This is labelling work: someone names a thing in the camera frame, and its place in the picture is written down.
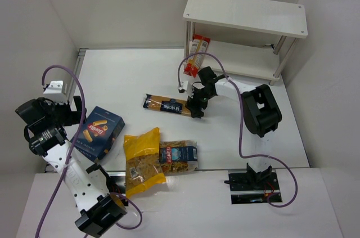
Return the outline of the blue-labelled spaghetti bag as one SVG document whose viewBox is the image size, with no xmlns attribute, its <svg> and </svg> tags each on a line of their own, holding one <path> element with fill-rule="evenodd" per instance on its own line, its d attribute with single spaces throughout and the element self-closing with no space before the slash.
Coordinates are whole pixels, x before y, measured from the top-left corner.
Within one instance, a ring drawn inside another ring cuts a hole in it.
<svg viewBox="0 0 360 238">
<path fill-rule="evenodd" d="M 191 117 L 191 111 L 186 108 L 187 100 L 146 94 L 143 108 Z"/>
</svg>

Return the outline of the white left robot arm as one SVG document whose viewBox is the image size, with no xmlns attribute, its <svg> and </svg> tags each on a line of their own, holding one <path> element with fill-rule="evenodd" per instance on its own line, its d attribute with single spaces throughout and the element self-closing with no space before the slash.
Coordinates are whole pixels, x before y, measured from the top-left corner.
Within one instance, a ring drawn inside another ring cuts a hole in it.
<svg viewBox="0 0 360 238">
<path fill-rule="evenodd" d="M 76 227 L 92 237 L 101 237 L 126 215 L 123 203 L 109 192 L 107 179 L 100 178 L 100 167 L 86 171 L 71 151 L 65 126 L 83 124 L 86 109 L 80 96 L 75 96 L 76 110 L 40 97 L 19 106 L 15 112 L 25 122 L 24 136 L 30 151 L 54 167 L 75 199 L 80 217 Z"/>
</svg>

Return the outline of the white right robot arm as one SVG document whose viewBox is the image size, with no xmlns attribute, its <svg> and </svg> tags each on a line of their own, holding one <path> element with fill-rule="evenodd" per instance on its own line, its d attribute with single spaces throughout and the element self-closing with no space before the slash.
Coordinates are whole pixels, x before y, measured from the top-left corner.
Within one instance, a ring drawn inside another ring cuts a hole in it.
<svg viewBox="0 0 360 238">
<path fill-rule="evenodd" d="M 186 107 L 192 118 L 204 116 L 208 101 L 215 96 L 223 96 L 240 103 L 240 130 L 251 134 L 250 155 L 247 159 L 246 174 L 252 183 L 269 178 L 272 171 L 270 157 L 272 153 L 274 131 L 282 120 L 282 114 L 270 87 L 266 84 L 251 86 L 233 80 L 224 74 L 216 75 L 211 67 L 199 71 L 202 88 L 195 88 L 188 81 L 178 82 L 178 91 L 187 93 Z"/>
</svg>

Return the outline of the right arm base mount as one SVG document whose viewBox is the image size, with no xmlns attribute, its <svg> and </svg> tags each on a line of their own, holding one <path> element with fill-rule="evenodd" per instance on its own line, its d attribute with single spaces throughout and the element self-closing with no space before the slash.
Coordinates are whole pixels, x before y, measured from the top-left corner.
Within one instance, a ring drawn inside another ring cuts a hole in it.
<svg viewBox="0 0 360 238">
<path fill-rule="evenodd" d="M 265 180 L 254 183 L 246 171 L 229 171 L 224 181 L 229 186 L 231 204 L 260 204 L 267 203 L 270 197 L 272 203 L 281 203 L 281 191 L 277 174 L 272 171 Z"/>
</svg>

